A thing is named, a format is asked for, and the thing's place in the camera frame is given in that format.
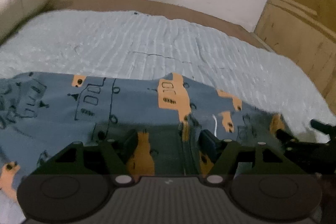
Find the blue orange patterned pants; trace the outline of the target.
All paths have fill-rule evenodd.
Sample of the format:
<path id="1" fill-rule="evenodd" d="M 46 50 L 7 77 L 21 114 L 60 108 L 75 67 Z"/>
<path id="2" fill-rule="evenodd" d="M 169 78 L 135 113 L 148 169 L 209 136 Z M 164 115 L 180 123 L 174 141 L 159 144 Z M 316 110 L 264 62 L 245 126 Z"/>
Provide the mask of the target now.
<path id="1" fill-rule="evenodd" d="M 69 144 L 138 145 L 130 174 L 202 174 L 215 164 L 211 137 L 277 147 L 279 113 L 177 73 L 156 80 L 29 72 L 1 79 L 1 192 L 12 200 L 21 181 Z"/>

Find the light blue ribbed bedspread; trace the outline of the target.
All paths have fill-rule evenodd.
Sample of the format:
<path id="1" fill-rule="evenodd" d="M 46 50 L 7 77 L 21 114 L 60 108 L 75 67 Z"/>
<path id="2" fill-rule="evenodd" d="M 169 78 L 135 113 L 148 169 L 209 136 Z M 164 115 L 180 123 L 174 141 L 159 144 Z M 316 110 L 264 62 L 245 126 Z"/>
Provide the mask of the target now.
<path id="1" fill-rule="evenodd" d="M 213 28 L 139 12 L 54 11 L 1 45 L 1 79 L 43 72 L 156 80 L 170 73 L 279 113 L 299 141 L 327 143 L 335 116 L 283 56 Z M 335 174 L 27 175 L 1 223 L 335 223 Z"/>

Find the brown mattress sheet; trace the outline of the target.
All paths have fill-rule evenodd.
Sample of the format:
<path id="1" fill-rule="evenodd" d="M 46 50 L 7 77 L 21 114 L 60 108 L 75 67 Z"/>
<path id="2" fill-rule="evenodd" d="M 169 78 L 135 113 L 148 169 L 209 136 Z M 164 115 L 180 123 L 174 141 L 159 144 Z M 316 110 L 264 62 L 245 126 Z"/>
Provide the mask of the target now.
<path id="1" fill-rule="evenodd" d="M 183 19 L 191 23 L 220 30 L 257 48 L 266 49 L 254 33 L 248 32 L 240 25 L 186 7 L 167 3 L 148 0 L 59 0 L 51 9 L 101 12 L 136 11 L 149 15 L 164 16 L 168 19 Z"/>

